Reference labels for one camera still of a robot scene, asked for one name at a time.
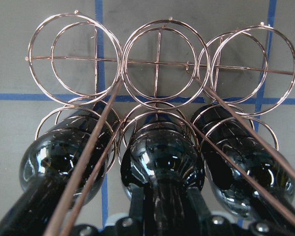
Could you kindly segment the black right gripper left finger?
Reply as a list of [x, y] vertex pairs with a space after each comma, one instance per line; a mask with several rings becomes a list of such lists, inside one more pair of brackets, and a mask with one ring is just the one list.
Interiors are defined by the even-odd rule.
[[144, 218], [144, 189], [138, 186], [131, 186], [132, 196], [129, 210], [129, 217], [143, 221]]

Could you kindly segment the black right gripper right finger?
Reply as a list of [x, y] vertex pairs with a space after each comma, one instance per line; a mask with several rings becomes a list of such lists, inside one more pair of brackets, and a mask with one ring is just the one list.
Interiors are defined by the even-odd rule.
[[199, 188], [187, 188], [187, 196], [191, 208], [195, 212], [198, 223], [202, 223], [204, 220], [210, 218], [211, 212], [207, 207]]

